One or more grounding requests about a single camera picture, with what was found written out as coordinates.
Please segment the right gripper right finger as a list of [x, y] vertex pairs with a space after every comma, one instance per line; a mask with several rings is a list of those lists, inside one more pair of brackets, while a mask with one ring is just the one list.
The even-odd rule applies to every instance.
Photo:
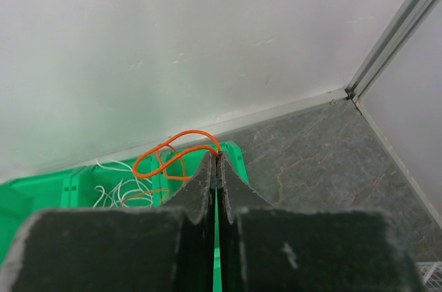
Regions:
[[302, 213], [270, 205], [217, 160], [224, 291], [422, 291], [396, 222], [382, 211]]

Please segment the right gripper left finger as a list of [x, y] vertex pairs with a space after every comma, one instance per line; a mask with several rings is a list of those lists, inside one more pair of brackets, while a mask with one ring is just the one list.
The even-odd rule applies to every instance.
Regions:
[[2, 291], [210, 291], [216, 159], [156, 208], [54, 208], [19, 228]]

